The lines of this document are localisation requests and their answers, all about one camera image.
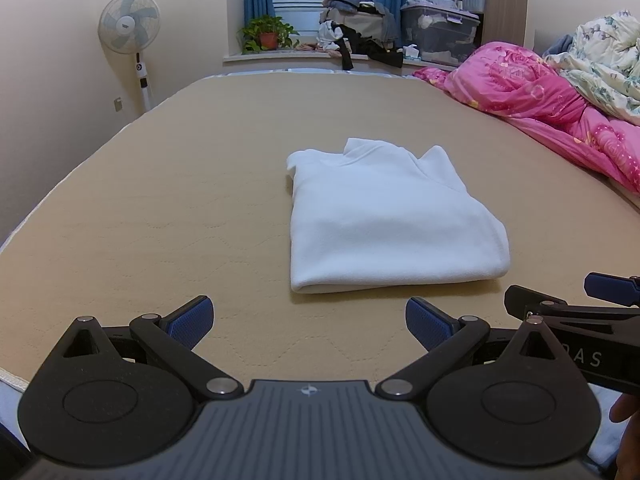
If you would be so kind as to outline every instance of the beige mattress pad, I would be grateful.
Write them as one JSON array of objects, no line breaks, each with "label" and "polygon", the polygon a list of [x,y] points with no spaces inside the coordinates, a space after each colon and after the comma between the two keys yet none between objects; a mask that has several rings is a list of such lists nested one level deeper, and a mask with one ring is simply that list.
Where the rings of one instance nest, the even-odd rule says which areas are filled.
[{"label": "beige mattress pad", "polygon": [[[295,294],[287,155],[348,137],[446,152],[508,232],[495,281]],[[590,271],[640,272],[640,216],[592,175],[420,80],[266,73],[198,81],[124,128],[33,212],[0,254],[0,366],[31,379],[71,321],[216,306],[195,351],[240,379],[376,381],[423,353],[404,304],[517,326],[512,283],[574,303]]]}]

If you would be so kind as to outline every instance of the terracotta pot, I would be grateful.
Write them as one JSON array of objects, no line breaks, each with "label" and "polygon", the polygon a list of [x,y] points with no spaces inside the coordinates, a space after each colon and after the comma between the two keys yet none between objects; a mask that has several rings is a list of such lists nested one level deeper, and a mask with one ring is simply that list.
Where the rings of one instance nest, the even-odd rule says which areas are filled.
[{"label": "terracotta pot", "polygon": [[278,47],[277,32],[263,32],[260,34],[260,45],[267,50],[276,50]]}]

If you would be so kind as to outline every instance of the pink blanket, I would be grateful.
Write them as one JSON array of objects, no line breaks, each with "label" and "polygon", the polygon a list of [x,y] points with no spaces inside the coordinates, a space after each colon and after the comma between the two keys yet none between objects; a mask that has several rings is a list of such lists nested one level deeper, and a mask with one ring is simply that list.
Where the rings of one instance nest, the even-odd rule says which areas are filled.
[{"label": "pink blanket", "polygon": [[451,73],[423,68],[414,76],[502,117],[574,164],[640,192],[640,127],[605,117],[532,51],[489,43]]}]

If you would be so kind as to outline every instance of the white floral quilt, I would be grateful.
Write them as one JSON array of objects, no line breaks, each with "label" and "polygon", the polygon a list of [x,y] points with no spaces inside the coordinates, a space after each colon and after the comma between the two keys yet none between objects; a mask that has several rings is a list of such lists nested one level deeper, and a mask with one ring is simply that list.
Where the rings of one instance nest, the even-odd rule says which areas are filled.
[{"label": "white floral quilt", "polygon": [[569,52],[546,63],[610,116],[640,126],[640,22],[620,10],[578,27]]}]

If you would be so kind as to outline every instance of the white standing fan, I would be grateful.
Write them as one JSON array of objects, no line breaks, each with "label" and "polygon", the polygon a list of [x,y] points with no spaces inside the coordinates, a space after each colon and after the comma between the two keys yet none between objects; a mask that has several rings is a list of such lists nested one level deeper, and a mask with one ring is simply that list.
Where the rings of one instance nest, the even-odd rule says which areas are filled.
[{"label": "white standing fan", "polygon": [[104,46],[119,54],[136,55],[136,75],[140,80],[145,112],[151,110],[149,81],[142,51],[160,30],[160,11],[153,0],[111,0],[102,11],[98,36]]}]

